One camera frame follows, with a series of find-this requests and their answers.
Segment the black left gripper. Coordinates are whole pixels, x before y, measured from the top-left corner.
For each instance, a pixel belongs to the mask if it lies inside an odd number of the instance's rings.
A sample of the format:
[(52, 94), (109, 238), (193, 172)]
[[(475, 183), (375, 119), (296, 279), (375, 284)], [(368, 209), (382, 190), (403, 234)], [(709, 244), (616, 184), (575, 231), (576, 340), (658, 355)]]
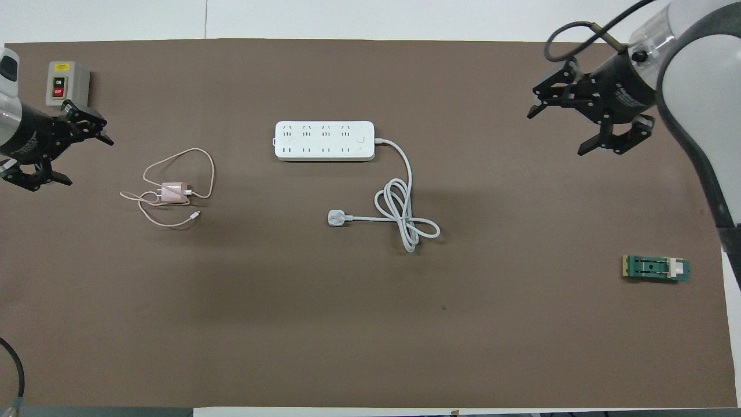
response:
[(108, 121), (98, 111), (77, 105), (69, 98), (63, 101), (57, 116), (29, 105), (2, 105), (2, 179), (29, 192), (37, 192), (51, 182), (71, 186), (69, 177), (53, 171), (50, 163), (35, 164), (34, 173), (21, 169), (21, 164), (34, 164), (48, 153), (47, 147), (54, 142), (54, 135), (61, 132), (62, 125), (67, 131), (64, 142), (96, 139), (106, 145), (115, 144), (105, 130)]

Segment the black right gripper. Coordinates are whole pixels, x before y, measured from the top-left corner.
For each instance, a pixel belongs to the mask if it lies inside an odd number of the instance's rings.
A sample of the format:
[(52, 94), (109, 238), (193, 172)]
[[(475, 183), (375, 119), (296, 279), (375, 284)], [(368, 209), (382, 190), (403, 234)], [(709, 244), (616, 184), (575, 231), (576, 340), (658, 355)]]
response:
[[(580, 104), (578, 111), (600, 126), (597, 135), (579, 146), (577, 155), (584, 156), (598, 148), (623, 154), (651, 137), (655, 119), (640, 114), (656, 103), (656, 92), (641, 79), (625, 53), (612, 56), (585, 76), (577, 59), (555, 63), (532, 87), (534, 105), (527, 112), (527, 119), (550, 106), (572, 107), (577, 84), (578, 98), (589, 101)], [(631, 121), (630, 129), (614, 134), (614, 123)]]

